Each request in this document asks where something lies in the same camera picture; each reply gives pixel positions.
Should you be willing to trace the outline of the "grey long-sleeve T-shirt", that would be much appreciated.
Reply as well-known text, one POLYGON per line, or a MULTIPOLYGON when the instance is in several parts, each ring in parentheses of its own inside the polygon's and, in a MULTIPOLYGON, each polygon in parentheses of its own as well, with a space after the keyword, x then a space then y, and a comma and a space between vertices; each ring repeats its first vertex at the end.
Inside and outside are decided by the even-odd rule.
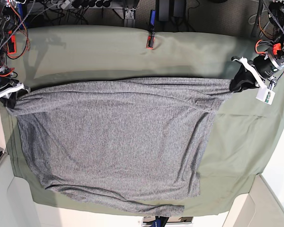
POLYGON ((19 97, 26 162, 47 190, 131 213, 176 216, 151 200, 198 196, 198 167, 230 80, 136 78, 46 87, 19 97))

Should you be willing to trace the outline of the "orange black clamp left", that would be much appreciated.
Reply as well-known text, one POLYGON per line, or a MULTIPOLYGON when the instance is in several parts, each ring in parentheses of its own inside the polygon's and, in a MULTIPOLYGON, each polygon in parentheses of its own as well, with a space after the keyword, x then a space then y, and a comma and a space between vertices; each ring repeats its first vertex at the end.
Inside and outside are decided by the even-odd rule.
POLYGON ((17 53, 17 45, 16 45, 16 36, 12 35, 11 38, 7 42, 7 53, 8 54, 16 54, 17 53))

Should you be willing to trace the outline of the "orange black clamp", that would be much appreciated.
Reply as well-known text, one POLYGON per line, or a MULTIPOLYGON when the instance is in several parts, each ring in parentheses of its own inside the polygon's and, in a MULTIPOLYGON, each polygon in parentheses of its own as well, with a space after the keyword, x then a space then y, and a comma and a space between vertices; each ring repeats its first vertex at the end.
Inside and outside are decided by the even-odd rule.
POLYGON ((148 36, 148 39, 147 39, 146 48, 153 49, 154 41, 155 41, 155 32, 151 32, 151 34, 148 36))
POLYGON ((169 217, 156 216, 155 220, 152 222, 152 227, 165 227, 169 220, 169 217))
POLYGON ((12 35, 11 38, 7 42, 7 53, 8 54, 16 54, 17 53, 17 45, 16 45, 16 36, 12 35))

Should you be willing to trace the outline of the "green table cloth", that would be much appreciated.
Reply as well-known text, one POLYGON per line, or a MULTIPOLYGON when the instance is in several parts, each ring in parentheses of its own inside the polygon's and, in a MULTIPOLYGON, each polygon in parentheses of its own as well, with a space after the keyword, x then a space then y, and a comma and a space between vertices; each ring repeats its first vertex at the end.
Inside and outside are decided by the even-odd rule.
MULTIPOLYGON (((239 69, 231 58, 254 56, 249 40, 207 33, 159 32, 153 50, 146 48, 147 31, 125 27, 41 27, 30 29, 29 37, 30 51, 8 64, 33 89, 145 76, 231 79, 239 69)), ((275 92, 271 105, 256 100, 253 89, 221 106, 199 167, 200 195, 174 201, 185 206, 184 215, 225 212, 249 192, 284 129, 284 77, 275 92)))

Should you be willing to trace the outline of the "orange black clamp centre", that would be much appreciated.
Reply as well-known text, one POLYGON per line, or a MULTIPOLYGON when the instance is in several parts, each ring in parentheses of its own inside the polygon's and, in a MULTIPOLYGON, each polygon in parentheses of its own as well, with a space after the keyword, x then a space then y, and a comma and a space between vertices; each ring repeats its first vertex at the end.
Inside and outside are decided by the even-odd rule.
POLYGON ((151 34, 148 36, 148 39, 147 39, 146 48, 153 49, 154 41, 155 41, 155 32, 151 32, 151 34))

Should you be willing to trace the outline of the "white power strip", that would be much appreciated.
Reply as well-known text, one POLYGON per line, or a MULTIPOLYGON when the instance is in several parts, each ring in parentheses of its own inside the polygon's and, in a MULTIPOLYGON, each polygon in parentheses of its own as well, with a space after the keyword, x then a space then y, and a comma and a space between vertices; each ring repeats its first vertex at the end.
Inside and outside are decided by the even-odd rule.
POLYGON ((50 0, 55 9, 67 10, 71 7, 72 0, 50 0))

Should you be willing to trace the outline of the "orange black clamp bottom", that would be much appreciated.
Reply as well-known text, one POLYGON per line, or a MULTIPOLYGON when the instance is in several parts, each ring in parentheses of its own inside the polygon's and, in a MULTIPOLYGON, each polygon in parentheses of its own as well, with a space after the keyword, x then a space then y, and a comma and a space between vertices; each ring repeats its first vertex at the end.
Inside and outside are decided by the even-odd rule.
POLYGON ((165 227, 169 220, 169 217, 156 216, 155 220, 152 222, 152 227, 165 227))

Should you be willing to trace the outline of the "metal table bracket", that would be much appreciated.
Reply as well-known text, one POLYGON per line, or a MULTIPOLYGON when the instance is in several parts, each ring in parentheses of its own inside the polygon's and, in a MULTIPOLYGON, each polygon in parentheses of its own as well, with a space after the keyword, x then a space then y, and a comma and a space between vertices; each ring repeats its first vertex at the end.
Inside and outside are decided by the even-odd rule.
POLYGON ((124 9, 124 27, 135 27, 135 8, 125 8, 124 9))

